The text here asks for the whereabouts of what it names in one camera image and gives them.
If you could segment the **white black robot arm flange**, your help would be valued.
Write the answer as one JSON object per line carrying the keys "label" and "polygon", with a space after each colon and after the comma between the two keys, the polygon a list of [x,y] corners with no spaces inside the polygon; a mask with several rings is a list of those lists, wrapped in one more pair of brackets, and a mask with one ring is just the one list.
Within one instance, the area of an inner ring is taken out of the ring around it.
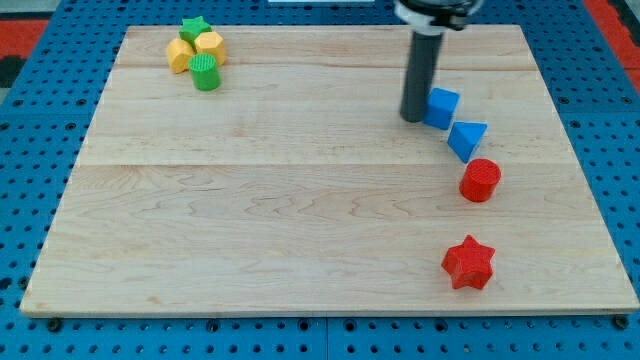
{"label": "white black robot arm flange", "polygon": [[395,0],[394,13],[414,32],[437,36],[463,30],[483,4],[484,0]]}

